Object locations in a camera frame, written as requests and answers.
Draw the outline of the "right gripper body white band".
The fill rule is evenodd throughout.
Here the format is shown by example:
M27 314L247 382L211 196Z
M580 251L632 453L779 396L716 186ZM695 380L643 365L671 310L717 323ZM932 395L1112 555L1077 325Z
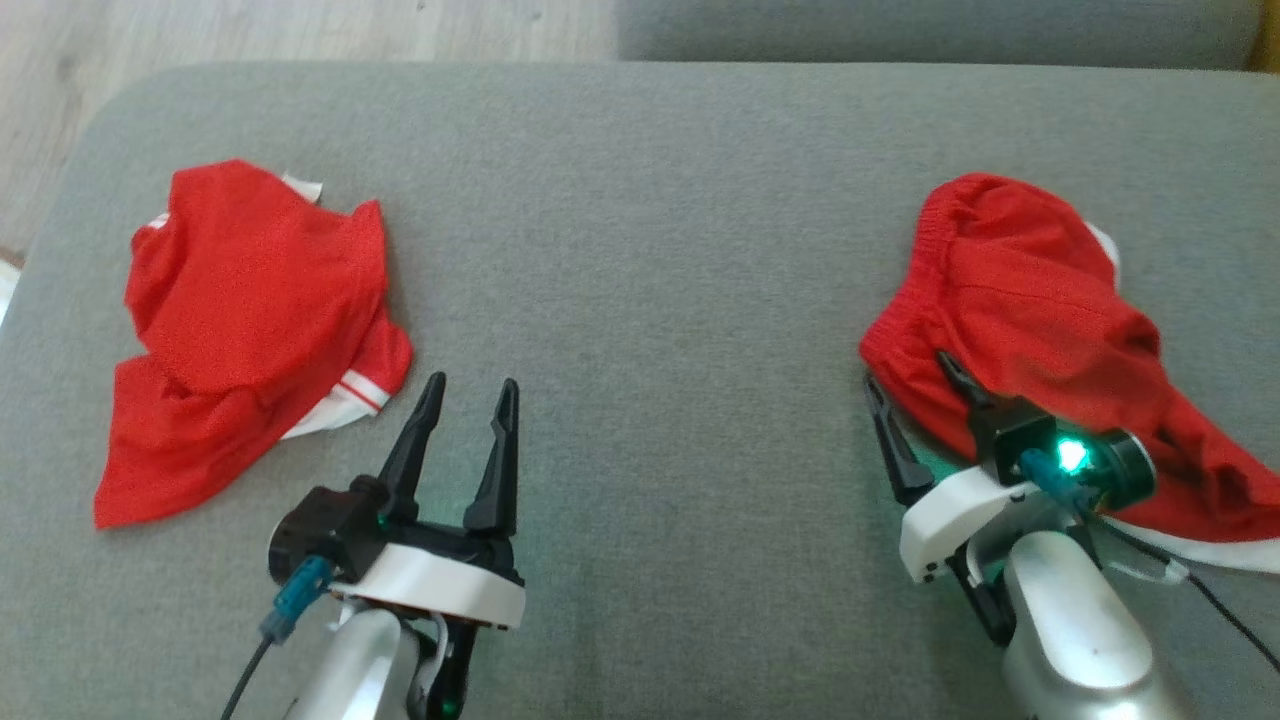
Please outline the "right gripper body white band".
M1014 511L1024 486L1001 486L987 470L956 471L908 507L899 556L916 584L955 578L983 632L1006 646L1016 625L1004 589L1004 565L1018 538Z

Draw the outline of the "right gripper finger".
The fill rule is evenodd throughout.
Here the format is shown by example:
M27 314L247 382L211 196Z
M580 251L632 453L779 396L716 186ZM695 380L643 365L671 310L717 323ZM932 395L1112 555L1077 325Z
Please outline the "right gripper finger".
M890 395L869 372L865 400L893 498L901 506L913 506L934 487L934 474L915 455L896 420Z
M980 382L978 382L950 352L938 350L937 363L943 373L943 378L960 396L968 414L984 413L998 406L998 397L992 395Z

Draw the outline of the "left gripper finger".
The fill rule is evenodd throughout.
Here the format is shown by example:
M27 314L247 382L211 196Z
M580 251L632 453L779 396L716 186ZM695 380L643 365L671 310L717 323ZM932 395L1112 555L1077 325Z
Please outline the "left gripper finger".
M416 492L428 442L440 418L445 384L444 372L430 375L379 474L388 492L388 501L380 511L381 521L417 521Z
M474 501L463 515L467 532L516 532L518 525L520 387L507 378L492 418L494 442Z

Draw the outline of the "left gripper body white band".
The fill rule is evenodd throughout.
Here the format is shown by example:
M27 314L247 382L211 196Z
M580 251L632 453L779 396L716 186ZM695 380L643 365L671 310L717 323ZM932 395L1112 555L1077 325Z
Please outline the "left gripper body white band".
M335 594L333 719L460 719L477 632L517 628L526 598L520 582L475 557L392 542Z

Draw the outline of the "red shorts white trim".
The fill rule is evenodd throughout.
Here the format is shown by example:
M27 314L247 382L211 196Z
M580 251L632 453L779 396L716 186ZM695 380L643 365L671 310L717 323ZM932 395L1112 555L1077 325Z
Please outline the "red shorts white trim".
M1196 562L1280 577L1280 474L1175 387L1156 324L1119 291L1114 241L1027 182L972 173L933 190L908 273L859 343L873 377L929 436L977 456L946 352L986 389L1091 432L1121 428L1157 470L1115 512Z

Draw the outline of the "red white basketball jersey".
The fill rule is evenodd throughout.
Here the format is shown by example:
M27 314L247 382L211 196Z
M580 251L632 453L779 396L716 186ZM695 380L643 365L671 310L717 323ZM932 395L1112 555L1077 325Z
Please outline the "red white basketball jersey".
M172 177L131 241L142 354L116 365L100 530L188 512L283 439L378 415L413 346L390 313L381 204L241 159Z

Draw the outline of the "grey sofa seat cushion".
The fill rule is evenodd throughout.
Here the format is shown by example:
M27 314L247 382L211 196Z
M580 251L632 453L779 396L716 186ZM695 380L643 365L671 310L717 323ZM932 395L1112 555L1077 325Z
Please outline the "grey sofa seat cushion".
M1117 243L1178 387L1280 471L1280 78L895 64L168 70L82 135L0 325L0 720L215 720L315 486L375 473L431 372L454 525L521 387L524 624L463 720L1016 720L951 580L910 582L856 346L968 172ZM228 158L378 199L415 346L375 418L99 533L131 237Z

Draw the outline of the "grey sofa back cushion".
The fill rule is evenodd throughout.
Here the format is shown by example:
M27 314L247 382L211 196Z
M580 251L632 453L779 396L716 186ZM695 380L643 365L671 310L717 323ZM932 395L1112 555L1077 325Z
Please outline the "grey sofa back cushion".
M614 0L635 61L1240 70L1262 0Z

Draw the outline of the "yellow cushion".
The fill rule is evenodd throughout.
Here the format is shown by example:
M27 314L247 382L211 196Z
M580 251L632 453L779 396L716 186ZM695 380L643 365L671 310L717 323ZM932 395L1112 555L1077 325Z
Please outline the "yellow cushion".
M1260 32L1248 68L1280 76L1280 0L1261 0Z

